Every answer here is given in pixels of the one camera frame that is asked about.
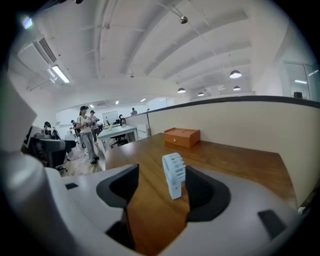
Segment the woman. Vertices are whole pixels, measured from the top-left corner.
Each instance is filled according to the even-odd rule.
[[[87,106],[82,106],[80,108],[79,116],[76,120],[76,128],[80,129],[80,135],[84,144],[86,145],[87,153],[89,155],[90,163],[95,164],[99,157],[95,153],[94,143],[92,141],[92,133],[91,133],[91,119],[86,115]]]
[[[94,140],[94,144],[97,144],[97,136],[99,135],[100,131],[99,131],[99,128],[98,128],[98,125],[97,125],[97,121],[99,119],[97,119],[95,116],[94,116],[95,112],[93,110],[90,111],[90,120],[92,121],[91,123],[91,132],[92,132],[92,135],[93,135],[93,140]]]

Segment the floor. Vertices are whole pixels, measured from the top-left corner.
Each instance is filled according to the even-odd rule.
[[[68,154],[71,161],[67,161],[63,164],[63,167],[68,171],[61,174],[62,177],[93,174],[106,170],[106,159],[102,151],[99,149],[98,144],[94,144],[94,151],[100,158],[96,164],[89,162],[89,155],[86,154],[86,149],[83,149],[77,144],[72,152]]]

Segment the white ceiling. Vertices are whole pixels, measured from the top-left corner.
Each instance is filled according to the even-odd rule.
[[[149,78],[150,84],[153,79],[167,81],[175,91],[228,85],[233,69],[243,74],[239,80],[250,82],[251,23],[245,12],[249,1],[67,0],[33,18],[32,29],[13,46],[9,66],[28,79],[30,88],[55,94],[107,87],[110,80],[132,74]],[[171,10],[187,16],[188,23],[180,24]],[[57,58],[51,66],[59,65],[69,84],[58,80],[53,85],[45,72],[31,72],[15,57],[42,37]]]

